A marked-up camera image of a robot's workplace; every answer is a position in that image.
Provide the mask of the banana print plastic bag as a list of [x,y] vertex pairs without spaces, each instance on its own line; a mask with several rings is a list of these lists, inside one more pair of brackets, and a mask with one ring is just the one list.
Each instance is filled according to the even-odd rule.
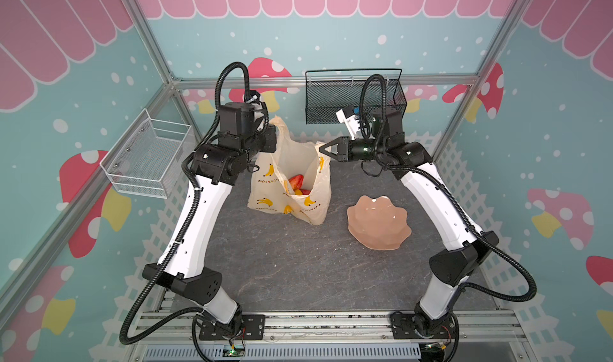
[[285,122],[275,117],[276,151],[261,153],[252,175],[247,207],[270,215],[292,215],[312,226],[321,225],[331,200],[330,157],[322,143],[299,143]]

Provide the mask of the red orange strawberry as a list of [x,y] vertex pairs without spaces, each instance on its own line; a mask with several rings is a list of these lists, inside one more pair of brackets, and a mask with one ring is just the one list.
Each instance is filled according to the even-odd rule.
[[295,175],[291,177],[289,180],[291,187],[294,191],[301,190],[303,187],[304,176],[303,175]]

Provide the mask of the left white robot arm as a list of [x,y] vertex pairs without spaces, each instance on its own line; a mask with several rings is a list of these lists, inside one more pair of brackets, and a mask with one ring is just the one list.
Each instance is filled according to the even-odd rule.
[[[147,284],[121,326],[121,344],[136,344],[163,325],[193,314],[193,325],[210,320],[232,340],[244,331],[242,309],[223,290],[222,275],[204,264],[220,210],[238,176],[254,159],[281,148],[281,127],[268,119],[264,103],[227,103],[217,108],[209,131],[182,162],[188,192],[177,228],[161,258],[145,266]],[[141,333],[130,335],[136,315],[153,287],[159,285],[193,302],[167,315]]]

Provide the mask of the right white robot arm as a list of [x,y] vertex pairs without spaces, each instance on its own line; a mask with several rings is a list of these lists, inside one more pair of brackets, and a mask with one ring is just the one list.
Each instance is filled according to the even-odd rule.
[[[428,151],[418,142],[407,143],[402,116],[395,108],[374,111],[345,107],[336,113],[349,134],[323,145],[320,152],[338,162],[376,162],[394,174],[420,202],[436,227],[445,250],[432,256],[432,278],[415,309],[414,320],[434,325],[445,320],[465,289],[477,290],[509,302],[531,301],[537,285],[533,276],[518,261],[500,250],[493,231],[485,232],[464,211],[442,181]],[[477,266],[494,253],[512,266],[527,282],[521,295],[499,293],[469,281]]]

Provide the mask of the peach wavy plate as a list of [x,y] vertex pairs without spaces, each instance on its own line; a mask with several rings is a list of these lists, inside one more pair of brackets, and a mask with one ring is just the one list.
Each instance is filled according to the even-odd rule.
[[371,250],[397,250],[412,234],[407,211],[396,207],[387,196],[363,195],[346,213],[350,233]]

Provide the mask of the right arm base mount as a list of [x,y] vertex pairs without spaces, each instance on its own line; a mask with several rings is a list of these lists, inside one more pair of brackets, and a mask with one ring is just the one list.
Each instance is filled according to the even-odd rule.
[[452,313],[432,320],[424,313],[393,312],[390,315],[390,325],[396,340],[443,340],[452,341],[459,324]]

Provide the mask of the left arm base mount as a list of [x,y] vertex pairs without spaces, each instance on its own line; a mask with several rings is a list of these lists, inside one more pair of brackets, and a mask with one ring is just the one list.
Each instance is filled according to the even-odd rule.
[[260,314],[243,314],[233,319],[229,324],[208,320],[196,325],[200,341],[261,341],[265,328],[266,317]]

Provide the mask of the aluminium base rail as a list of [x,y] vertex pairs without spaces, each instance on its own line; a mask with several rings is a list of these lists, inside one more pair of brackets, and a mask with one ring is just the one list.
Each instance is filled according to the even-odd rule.
[[223,337],[179,317],[128,348],[126,361],[535,361],[509,310],[457,311],[421,338],[409,312],[260,312]]

